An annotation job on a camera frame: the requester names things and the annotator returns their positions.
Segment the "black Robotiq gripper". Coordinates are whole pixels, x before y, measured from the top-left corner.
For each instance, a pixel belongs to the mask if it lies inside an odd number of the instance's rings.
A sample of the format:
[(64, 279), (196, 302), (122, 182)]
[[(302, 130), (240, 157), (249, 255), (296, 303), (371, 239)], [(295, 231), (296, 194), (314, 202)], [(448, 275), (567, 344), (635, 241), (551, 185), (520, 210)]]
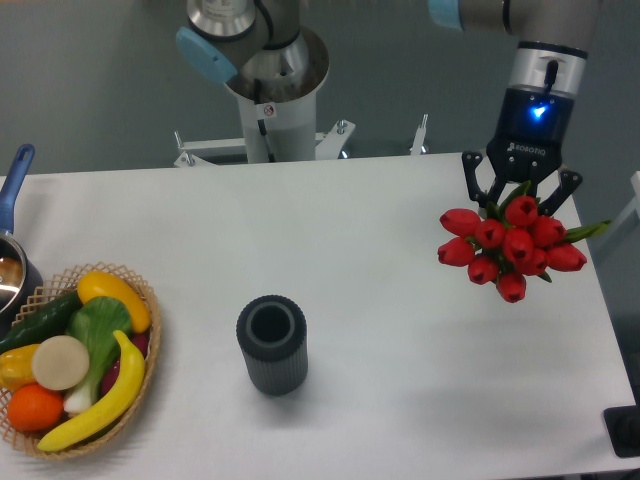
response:
[[(571, 119), (586, 52), (563, 45), (521, 41), (514, 57), (493, 138), (483, 151), (463, 151), (468, 197), (477, 204), (498, 203), (509, 183), (535, 189), (562, 164), (562, 144)], [(583, 182), (569, 168), (558, 170), (559, 184), (539, 204), (553, 216)]]

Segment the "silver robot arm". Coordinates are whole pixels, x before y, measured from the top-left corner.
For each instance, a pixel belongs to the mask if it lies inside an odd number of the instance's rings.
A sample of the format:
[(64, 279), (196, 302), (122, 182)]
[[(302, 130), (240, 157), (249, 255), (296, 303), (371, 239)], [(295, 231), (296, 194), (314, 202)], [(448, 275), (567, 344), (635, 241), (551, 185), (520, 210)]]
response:
[[(461, 156), (469, 197), (487, 208), (508, 184), (535, 195), (557, 175), (558, 187), (539, 206), (555, 213), (582, 181), (561, 151), (600, 3), (432, 1), (428, 9), (443, 27), (501, 30), (519, 40), (494, 136), (484, 151)], [(301, 24), (299, 3), (190, 1), (186, 13), (177, 48), (236, 98), (248, 160), (317, 159), (316, 94), (329, 58), (323, 41)]]

